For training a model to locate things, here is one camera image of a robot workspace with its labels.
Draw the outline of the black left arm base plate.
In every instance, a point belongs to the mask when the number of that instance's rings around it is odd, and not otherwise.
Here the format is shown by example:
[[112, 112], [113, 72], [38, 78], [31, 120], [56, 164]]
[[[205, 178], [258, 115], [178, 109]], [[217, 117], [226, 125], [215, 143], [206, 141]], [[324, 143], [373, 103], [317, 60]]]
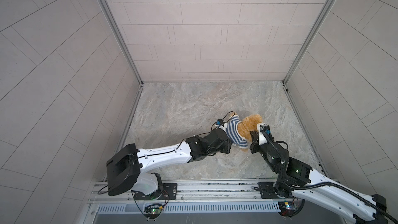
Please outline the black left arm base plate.
[[177, 187], [177, 183], [164, 183], [162, 191], [157, 190], [150, 195], [144, 195], [142, 192], [133, 191], [133, 198], [140, 201], [175, 200], [177, 195]]

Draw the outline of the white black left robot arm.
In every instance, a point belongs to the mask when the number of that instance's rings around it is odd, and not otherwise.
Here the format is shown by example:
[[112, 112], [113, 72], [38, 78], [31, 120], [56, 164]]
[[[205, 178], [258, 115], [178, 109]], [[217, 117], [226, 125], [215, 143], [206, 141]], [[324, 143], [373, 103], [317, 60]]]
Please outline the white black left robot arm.
[[210, 131], [182, 140], [179, 144], [161, 148], [136, 148], [128, 144], [106, 163], [107, 194], [117, 196], [129, 190], [149, 196], [163, 189], [160, 175], [149, 172], [174, 164], [202, 161], [216, 153], [230, 153], [232, 141], [223, 129]]

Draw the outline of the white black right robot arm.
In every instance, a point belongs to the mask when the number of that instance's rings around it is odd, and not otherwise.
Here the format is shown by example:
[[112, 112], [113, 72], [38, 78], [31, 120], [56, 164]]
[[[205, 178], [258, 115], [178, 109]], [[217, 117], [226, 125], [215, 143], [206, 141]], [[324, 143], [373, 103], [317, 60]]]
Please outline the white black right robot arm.
[[353, 224], [397, 223], [387, 212], [387, 201], [381, 195], [361, 194], [326, 177], [310, 165], [290, 157], [283, 141], [275, 141], [267, 126], [250, 133], [250, 151], [259, 153], [278, 175], [272, 186], [259, 186], [257, 191], [269, 196], [300, 199], [328, 209]]

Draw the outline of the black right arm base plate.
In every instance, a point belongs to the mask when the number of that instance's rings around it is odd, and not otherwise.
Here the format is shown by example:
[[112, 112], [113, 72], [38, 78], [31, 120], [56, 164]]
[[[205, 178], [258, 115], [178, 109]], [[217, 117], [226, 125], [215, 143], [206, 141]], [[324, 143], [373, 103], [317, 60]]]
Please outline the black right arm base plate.
[[259, 182], [255, 187], [262, 199], [292, 199], [291, 190], [284, 184], [276, 182]]

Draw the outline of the blue white striped knit sweater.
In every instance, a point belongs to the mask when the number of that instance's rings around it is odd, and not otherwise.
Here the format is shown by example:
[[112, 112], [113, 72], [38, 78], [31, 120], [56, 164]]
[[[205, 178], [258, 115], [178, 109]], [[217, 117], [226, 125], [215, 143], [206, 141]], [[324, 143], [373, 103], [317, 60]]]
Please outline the blue white striped knit sweater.
[[238, 115], [234, 115], [230, 118], [230, 120], [220, 128], [226, 132], [228, 138], [232, 141], [234, 146], [237, 146], [241, 149], [249, 148], [248, 141], [244, 137], [242, 137], [238, 132], [238, 124], [241, 123], [241, 120]]

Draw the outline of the tan plush teddy bear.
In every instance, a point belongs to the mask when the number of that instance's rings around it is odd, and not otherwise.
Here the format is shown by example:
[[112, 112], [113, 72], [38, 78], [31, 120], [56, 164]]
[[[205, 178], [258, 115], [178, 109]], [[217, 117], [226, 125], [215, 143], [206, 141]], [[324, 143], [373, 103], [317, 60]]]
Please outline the tan plush teddy bear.
[[250, 115], [248, 117], [245, 117], [243, 120], [241, 120], [241, 123], [238, 124], [238, 132], [239, 134], [247, 139], [248, 145], [252, 143], [252, 138], [250, 133], [257, 131], [257, 124], [262, 123], [263, 119], [261, 115], [255, 114], [255, 115]]

